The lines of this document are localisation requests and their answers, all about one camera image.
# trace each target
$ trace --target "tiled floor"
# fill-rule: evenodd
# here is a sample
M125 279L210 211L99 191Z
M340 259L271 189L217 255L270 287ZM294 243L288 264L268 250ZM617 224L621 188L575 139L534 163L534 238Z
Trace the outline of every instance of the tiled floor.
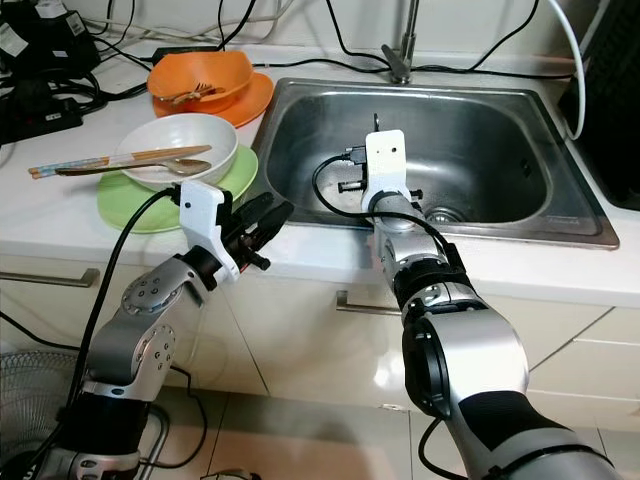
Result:
M416 449L431 421L418 413L298 402L217 392L198 392L209 420L200 454L177 470L155 469L152 480L200 479L228 468L256 472L263 480L435 480ZM159 398L171 416L160 457L177 462L195 447L202 432L195 402L184 390L165 389ZM157 433L150 422L146 454ZM593 448L606 451L625 480L640 480L640 434L578 428ZM464 474L460 455L444 425L434 432L427 456Z

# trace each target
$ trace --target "metal spoon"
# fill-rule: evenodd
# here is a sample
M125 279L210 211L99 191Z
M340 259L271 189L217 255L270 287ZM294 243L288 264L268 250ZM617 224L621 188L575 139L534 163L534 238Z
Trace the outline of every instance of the metal spoon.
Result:
M134 160L132 162L123 162L116 165L107 165L105 167L84 167L84 168L56 168L57 175L63 175L65 177L77 177L80 175L93 175L94 173L112 172L115 170L128 170L139 167L166 167L173 173L178 175L188 176L195 175L197 173L204 172L211 168L209 162L204 160L195 160L191 158L181 158L179 160L149 160L139 161Z

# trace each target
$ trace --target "chopsticks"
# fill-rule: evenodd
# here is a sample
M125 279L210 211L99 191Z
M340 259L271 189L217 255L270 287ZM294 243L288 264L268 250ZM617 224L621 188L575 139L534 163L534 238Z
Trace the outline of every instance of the chopsticks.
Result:
M58 168L77 168L77 167L101 167L119 162L128 162L132 160L172 160L211 150L211 145L196 145L193 147L177 147L163 148L160 150L145 150L142 152L124 153L121 155L110 155L105 157L85 158L83 160L74 160L71 162L52 163L41 167L33 167L29 169L31 178L37 180L39 178L51 177L56 174Z

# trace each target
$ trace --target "white bowl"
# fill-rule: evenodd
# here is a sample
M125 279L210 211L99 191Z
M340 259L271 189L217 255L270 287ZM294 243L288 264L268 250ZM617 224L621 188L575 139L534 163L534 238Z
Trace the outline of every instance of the white bowl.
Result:
M136 128L120 142L116 154L195 145L211 145L211 150L207 152L189 155L189 158L205 160L211 164L211 168L204 172L182 176L164 167L141 167L122 172L155 191L185 180L198 179L215 184L224 177L236 159L236 129L226 120L204 113L169 115Z

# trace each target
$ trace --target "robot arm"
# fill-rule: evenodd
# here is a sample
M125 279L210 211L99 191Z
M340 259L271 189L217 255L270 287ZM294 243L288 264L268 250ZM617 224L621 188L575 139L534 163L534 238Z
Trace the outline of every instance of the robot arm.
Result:
M424 220L405 186L404 136L366 139L365 212ZM374 218L376 253L402 311L405 385L443 420L469 479L621 479L606 457L529 403L529 369L511 325L473 289L452 244L413 222Z
M208 292L234 282L291 214L270 209L263 194L231 213L228 192L185 182L180 223L190 250L168 259L125 290L114 317L93 338L82 392L64 413L56 445L37 478L132 479L147 414L169 371L183 318L193 318Z

